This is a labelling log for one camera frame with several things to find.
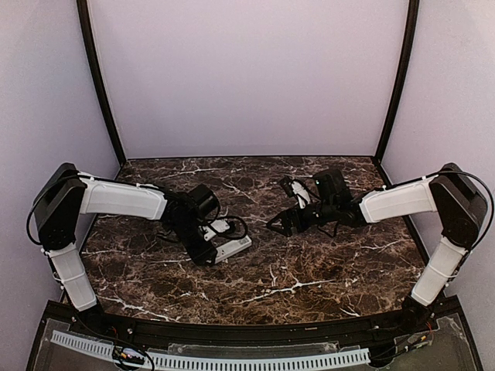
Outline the white remote control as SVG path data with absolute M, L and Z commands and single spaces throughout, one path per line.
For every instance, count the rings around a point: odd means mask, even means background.
M 235 254 L 249 248 L 252 245 L 252 239 L 249 236 L 245 236 L 241 240 L 230 240 L 217 247 L 217 255 L 214 263 L 218 264 Z

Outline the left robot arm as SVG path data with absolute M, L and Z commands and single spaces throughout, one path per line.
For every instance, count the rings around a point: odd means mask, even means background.
M 229 226 L 207 216 L 219 206 L 204 185 L 173 192 L 155 185 L 127 184 L 78 172 L 63 163 L 35 198 L 28 221 L 36 224 L 31 240 L 44 254 L 78 311 L 97 305 L 76 246 L 75 229 L 83 214 L 111 214 L 160 221 L 170 228 L 197 264 L 214 263 L 211 239 Z

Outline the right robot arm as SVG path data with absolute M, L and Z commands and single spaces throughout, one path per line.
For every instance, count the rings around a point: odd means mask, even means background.
M 290 237 L 327 223 L 361 227 L 416 213 L 438 213 L 441 239 L 405 306 L 431 306 L 455 277 L 469 253 L 486 236 L 494 218 L 494 198 L 478 177 L 454 163 L 439 171 L 353 196 L 342 172 L 329 168 L 312 177 L 317 193 L 288 176 L 280 186 L 297 204 L 269 220 L 269 230 Z

